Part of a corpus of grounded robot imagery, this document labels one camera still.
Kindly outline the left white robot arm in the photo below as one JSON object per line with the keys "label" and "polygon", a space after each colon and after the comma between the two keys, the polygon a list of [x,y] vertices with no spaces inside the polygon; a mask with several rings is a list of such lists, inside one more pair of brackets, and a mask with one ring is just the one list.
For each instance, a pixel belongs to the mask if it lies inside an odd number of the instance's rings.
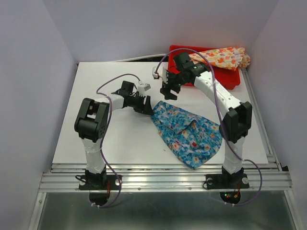
{"label": "left white robot arm", "polygon": [[151,97],[145,94],[150,88],[150,84],[142,81],[137,86],[123,81],[120,89],[109,95],[101,94],[103,97],[97,100],[83,99],[74,124],[86,155],[85,173],[75,176],[80,190],[104,190],[118,180],[115,175],[107,175],[106,161],[101,154],[110,116],[114,110],[125,107],[140,114],[153,115]]}

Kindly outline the blue floral skirt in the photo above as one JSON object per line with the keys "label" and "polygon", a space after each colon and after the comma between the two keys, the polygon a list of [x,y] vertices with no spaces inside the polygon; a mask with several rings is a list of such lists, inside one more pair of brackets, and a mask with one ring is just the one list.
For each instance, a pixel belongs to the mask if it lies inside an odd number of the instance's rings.
{"label": "blue floral skirt", "polygon": [[159,136],[186,166],[196,169],[219,151],[223,138],[217,123],[163,101],[153,112]]}

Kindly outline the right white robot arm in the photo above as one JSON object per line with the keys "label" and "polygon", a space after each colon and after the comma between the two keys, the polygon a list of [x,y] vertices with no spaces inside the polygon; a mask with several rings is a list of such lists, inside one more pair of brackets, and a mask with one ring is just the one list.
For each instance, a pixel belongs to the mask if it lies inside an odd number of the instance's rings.
{"label": "right white robot arm", "polygon": [[178,73],[170,73],[166,69],[158,72],[154,68],[152,75],[161,78],[163,83],[160,93],[166,100],[176,100],[180,87],[186,83],[193,84],[202,91],[215,105],[220,121],[219,131],[225,140],[224,162],[221,173],[205,175],[203,188],[210,189],[248,189],[248,176],[244,173],[243,144],[252,123],[252,105],[234,97],[216,79],[210,62],[197,52],[202,62],[194,63],[183,48],[182,53],[173,58]]}

